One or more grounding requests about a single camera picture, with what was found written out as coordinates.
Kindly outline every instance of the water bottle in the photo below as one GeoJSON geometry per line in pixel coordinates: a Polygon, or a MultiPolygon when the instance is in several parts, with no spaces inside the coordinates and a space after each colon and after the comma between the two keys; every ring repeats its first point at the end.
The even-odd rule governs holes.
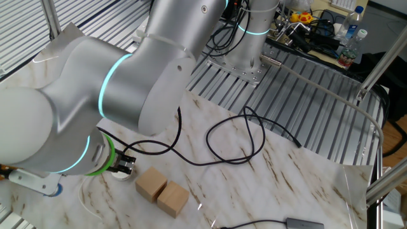
{"type": "Polygon", "coordinates": [[[338,57],[338,64],[348,69],[349,66],[354,62],[355,58],[359,54],[359,49],[361,47],[361,41],[368,35],[368,32],[364,29],[359,30],[357,36],[353,37],[343,48],[341,55],[338,57]]]}
{"type": "Polygon", "coordinates": [[[338,34],[335,36],[335,39],[340,41],[341,44],[346,45],[349,41],[349,39],[352,37],[354,34],[357,26],[362,20],[362,13],[363,7],[362,6],[357,6],[354,12],[350,12],[348,16],[345,18],[345,20],[342,23],[342,26],[340,27],[338,34]]]}

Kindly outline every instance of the metal pole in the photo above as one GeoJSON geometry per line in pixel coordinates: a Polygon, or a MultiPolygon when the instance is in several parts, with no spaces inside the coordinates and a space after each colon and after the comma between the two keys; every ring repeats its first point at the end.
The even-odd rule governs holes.
{"type": "Polygon", "coordinates": [[[383,58],[377,63],[376,67],[372,70],[366,80],[359,88],[359,92],[356,99],[362,101],[364,96],[369,92],[371,87],[379,80],[382,74],[386,71],[393,60],[399,55],[401,50],[407,45],[407,26],[400,33],[399,37],[394,42],[390,50],[383,56],[383,58]]]}
{"type": "Polygon", "coordinates": [[[40,0],[43,7],[46,23],[50,29],[50,39],[55,39],[61,33],[57,11],[53,0],[40,0]]]}
{"type": "Polygon", "coordinates": [[[368,187],[366,204],[368,206],[380,200],[382,196],[393,190],[407,179],[407,157],[386,172],[381,178],[368,187]]]}

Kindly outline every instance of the marble table surface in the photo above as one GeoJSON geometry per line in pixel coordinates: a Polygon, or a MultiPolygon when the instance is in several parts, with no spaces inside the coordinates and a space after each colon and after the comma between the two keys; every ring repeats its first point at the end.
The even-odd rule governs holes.
{"type": "MultiPolygon", "coordinates": [[[[30,62],[0,83],[7,87],[43,87],[55,76],[55,59],[30,62]]],[[[229,111],[185,91],[181,102],[183,129],[176,150],[193,162],[215,159],[205,144],[206,131],[232,116],[229,111]]],[[[255,145],[261,143],[260,126],[250,122],[255,145]]],[[[109,120],[99,126],[125,142],[154,139],[171,144],[176,136],[177,118],[166,131],[144,137],[109,120]]],[[[251,144],[244,120],[236,119],[219,127],[210,138],[215,151],[224,158],[248,155],[251,144]]],[[[117,142],[118,149],[123,149],[117,142]]],[[[158,151],[162,146],[143,144],[140,149],[158,151]]],[[[64,187],[57,197],[44,197],[27,188],[0,182],[0,202],[37,228],[217,228],[258,219],[285,221],[287,217],[323,223],[325,228],[366,228],[366,188],[371,166],[340,165],[266,130],[266,144],[249,163],[195,167],[175,153],[137,157],[136,173],[117,181],[109,172],[88,179],[79,197],[102,218],[81,206],[78,189],[84,176],[62,177],[64,187]],[[150,204],[135,190],[137,176],[154,166],[169,181],[190,191],[190,198],[176,219],[150,204]]],[[[285,228],[276,223],[258,223],[244,228],[285,228]]]]}

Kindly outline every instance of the wooden block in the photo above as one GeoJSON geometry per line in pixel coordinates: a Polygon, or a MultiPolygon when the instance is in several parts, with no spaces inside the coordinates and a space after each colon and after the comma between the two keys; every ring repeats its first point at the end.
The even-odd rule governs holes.
{"type": "Polygon", "coordinates": [[[153,203],[167,185],[167,178],[154,167],[150,167],[135,182],[135,189],[153,203]]]}
{"type": "Polygon", "coordinates": [[[190,193],[188,191],[171,181],[158,197],[157,205],[161,210],[176,218],[189,197],[190,193]]]}

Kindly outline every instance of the green led ring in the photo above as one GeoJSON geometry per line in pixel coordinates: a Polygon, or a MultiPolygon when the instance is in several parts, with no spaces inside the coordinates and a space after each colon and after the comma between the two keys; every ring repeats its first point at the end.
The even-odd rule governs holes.
{"type": "Polygon", "coordinates": [[[110,165],[113,164],[114,156],[116,156],[116,150],[114,149],[114,144],[113,144],[113,141],[110,139],[110,137],[107,136],[106,134],[104,134],[104,135],[105,135],[107,141],[109,142],[109,145],[111,148],[110,159],[103,168],[101,168],[100,170],[93,172],[91,174],[87,174],[86,176],[97,176],[97,175],[101,174],[102,172],[106,171],[110,167],[110,165]]]}

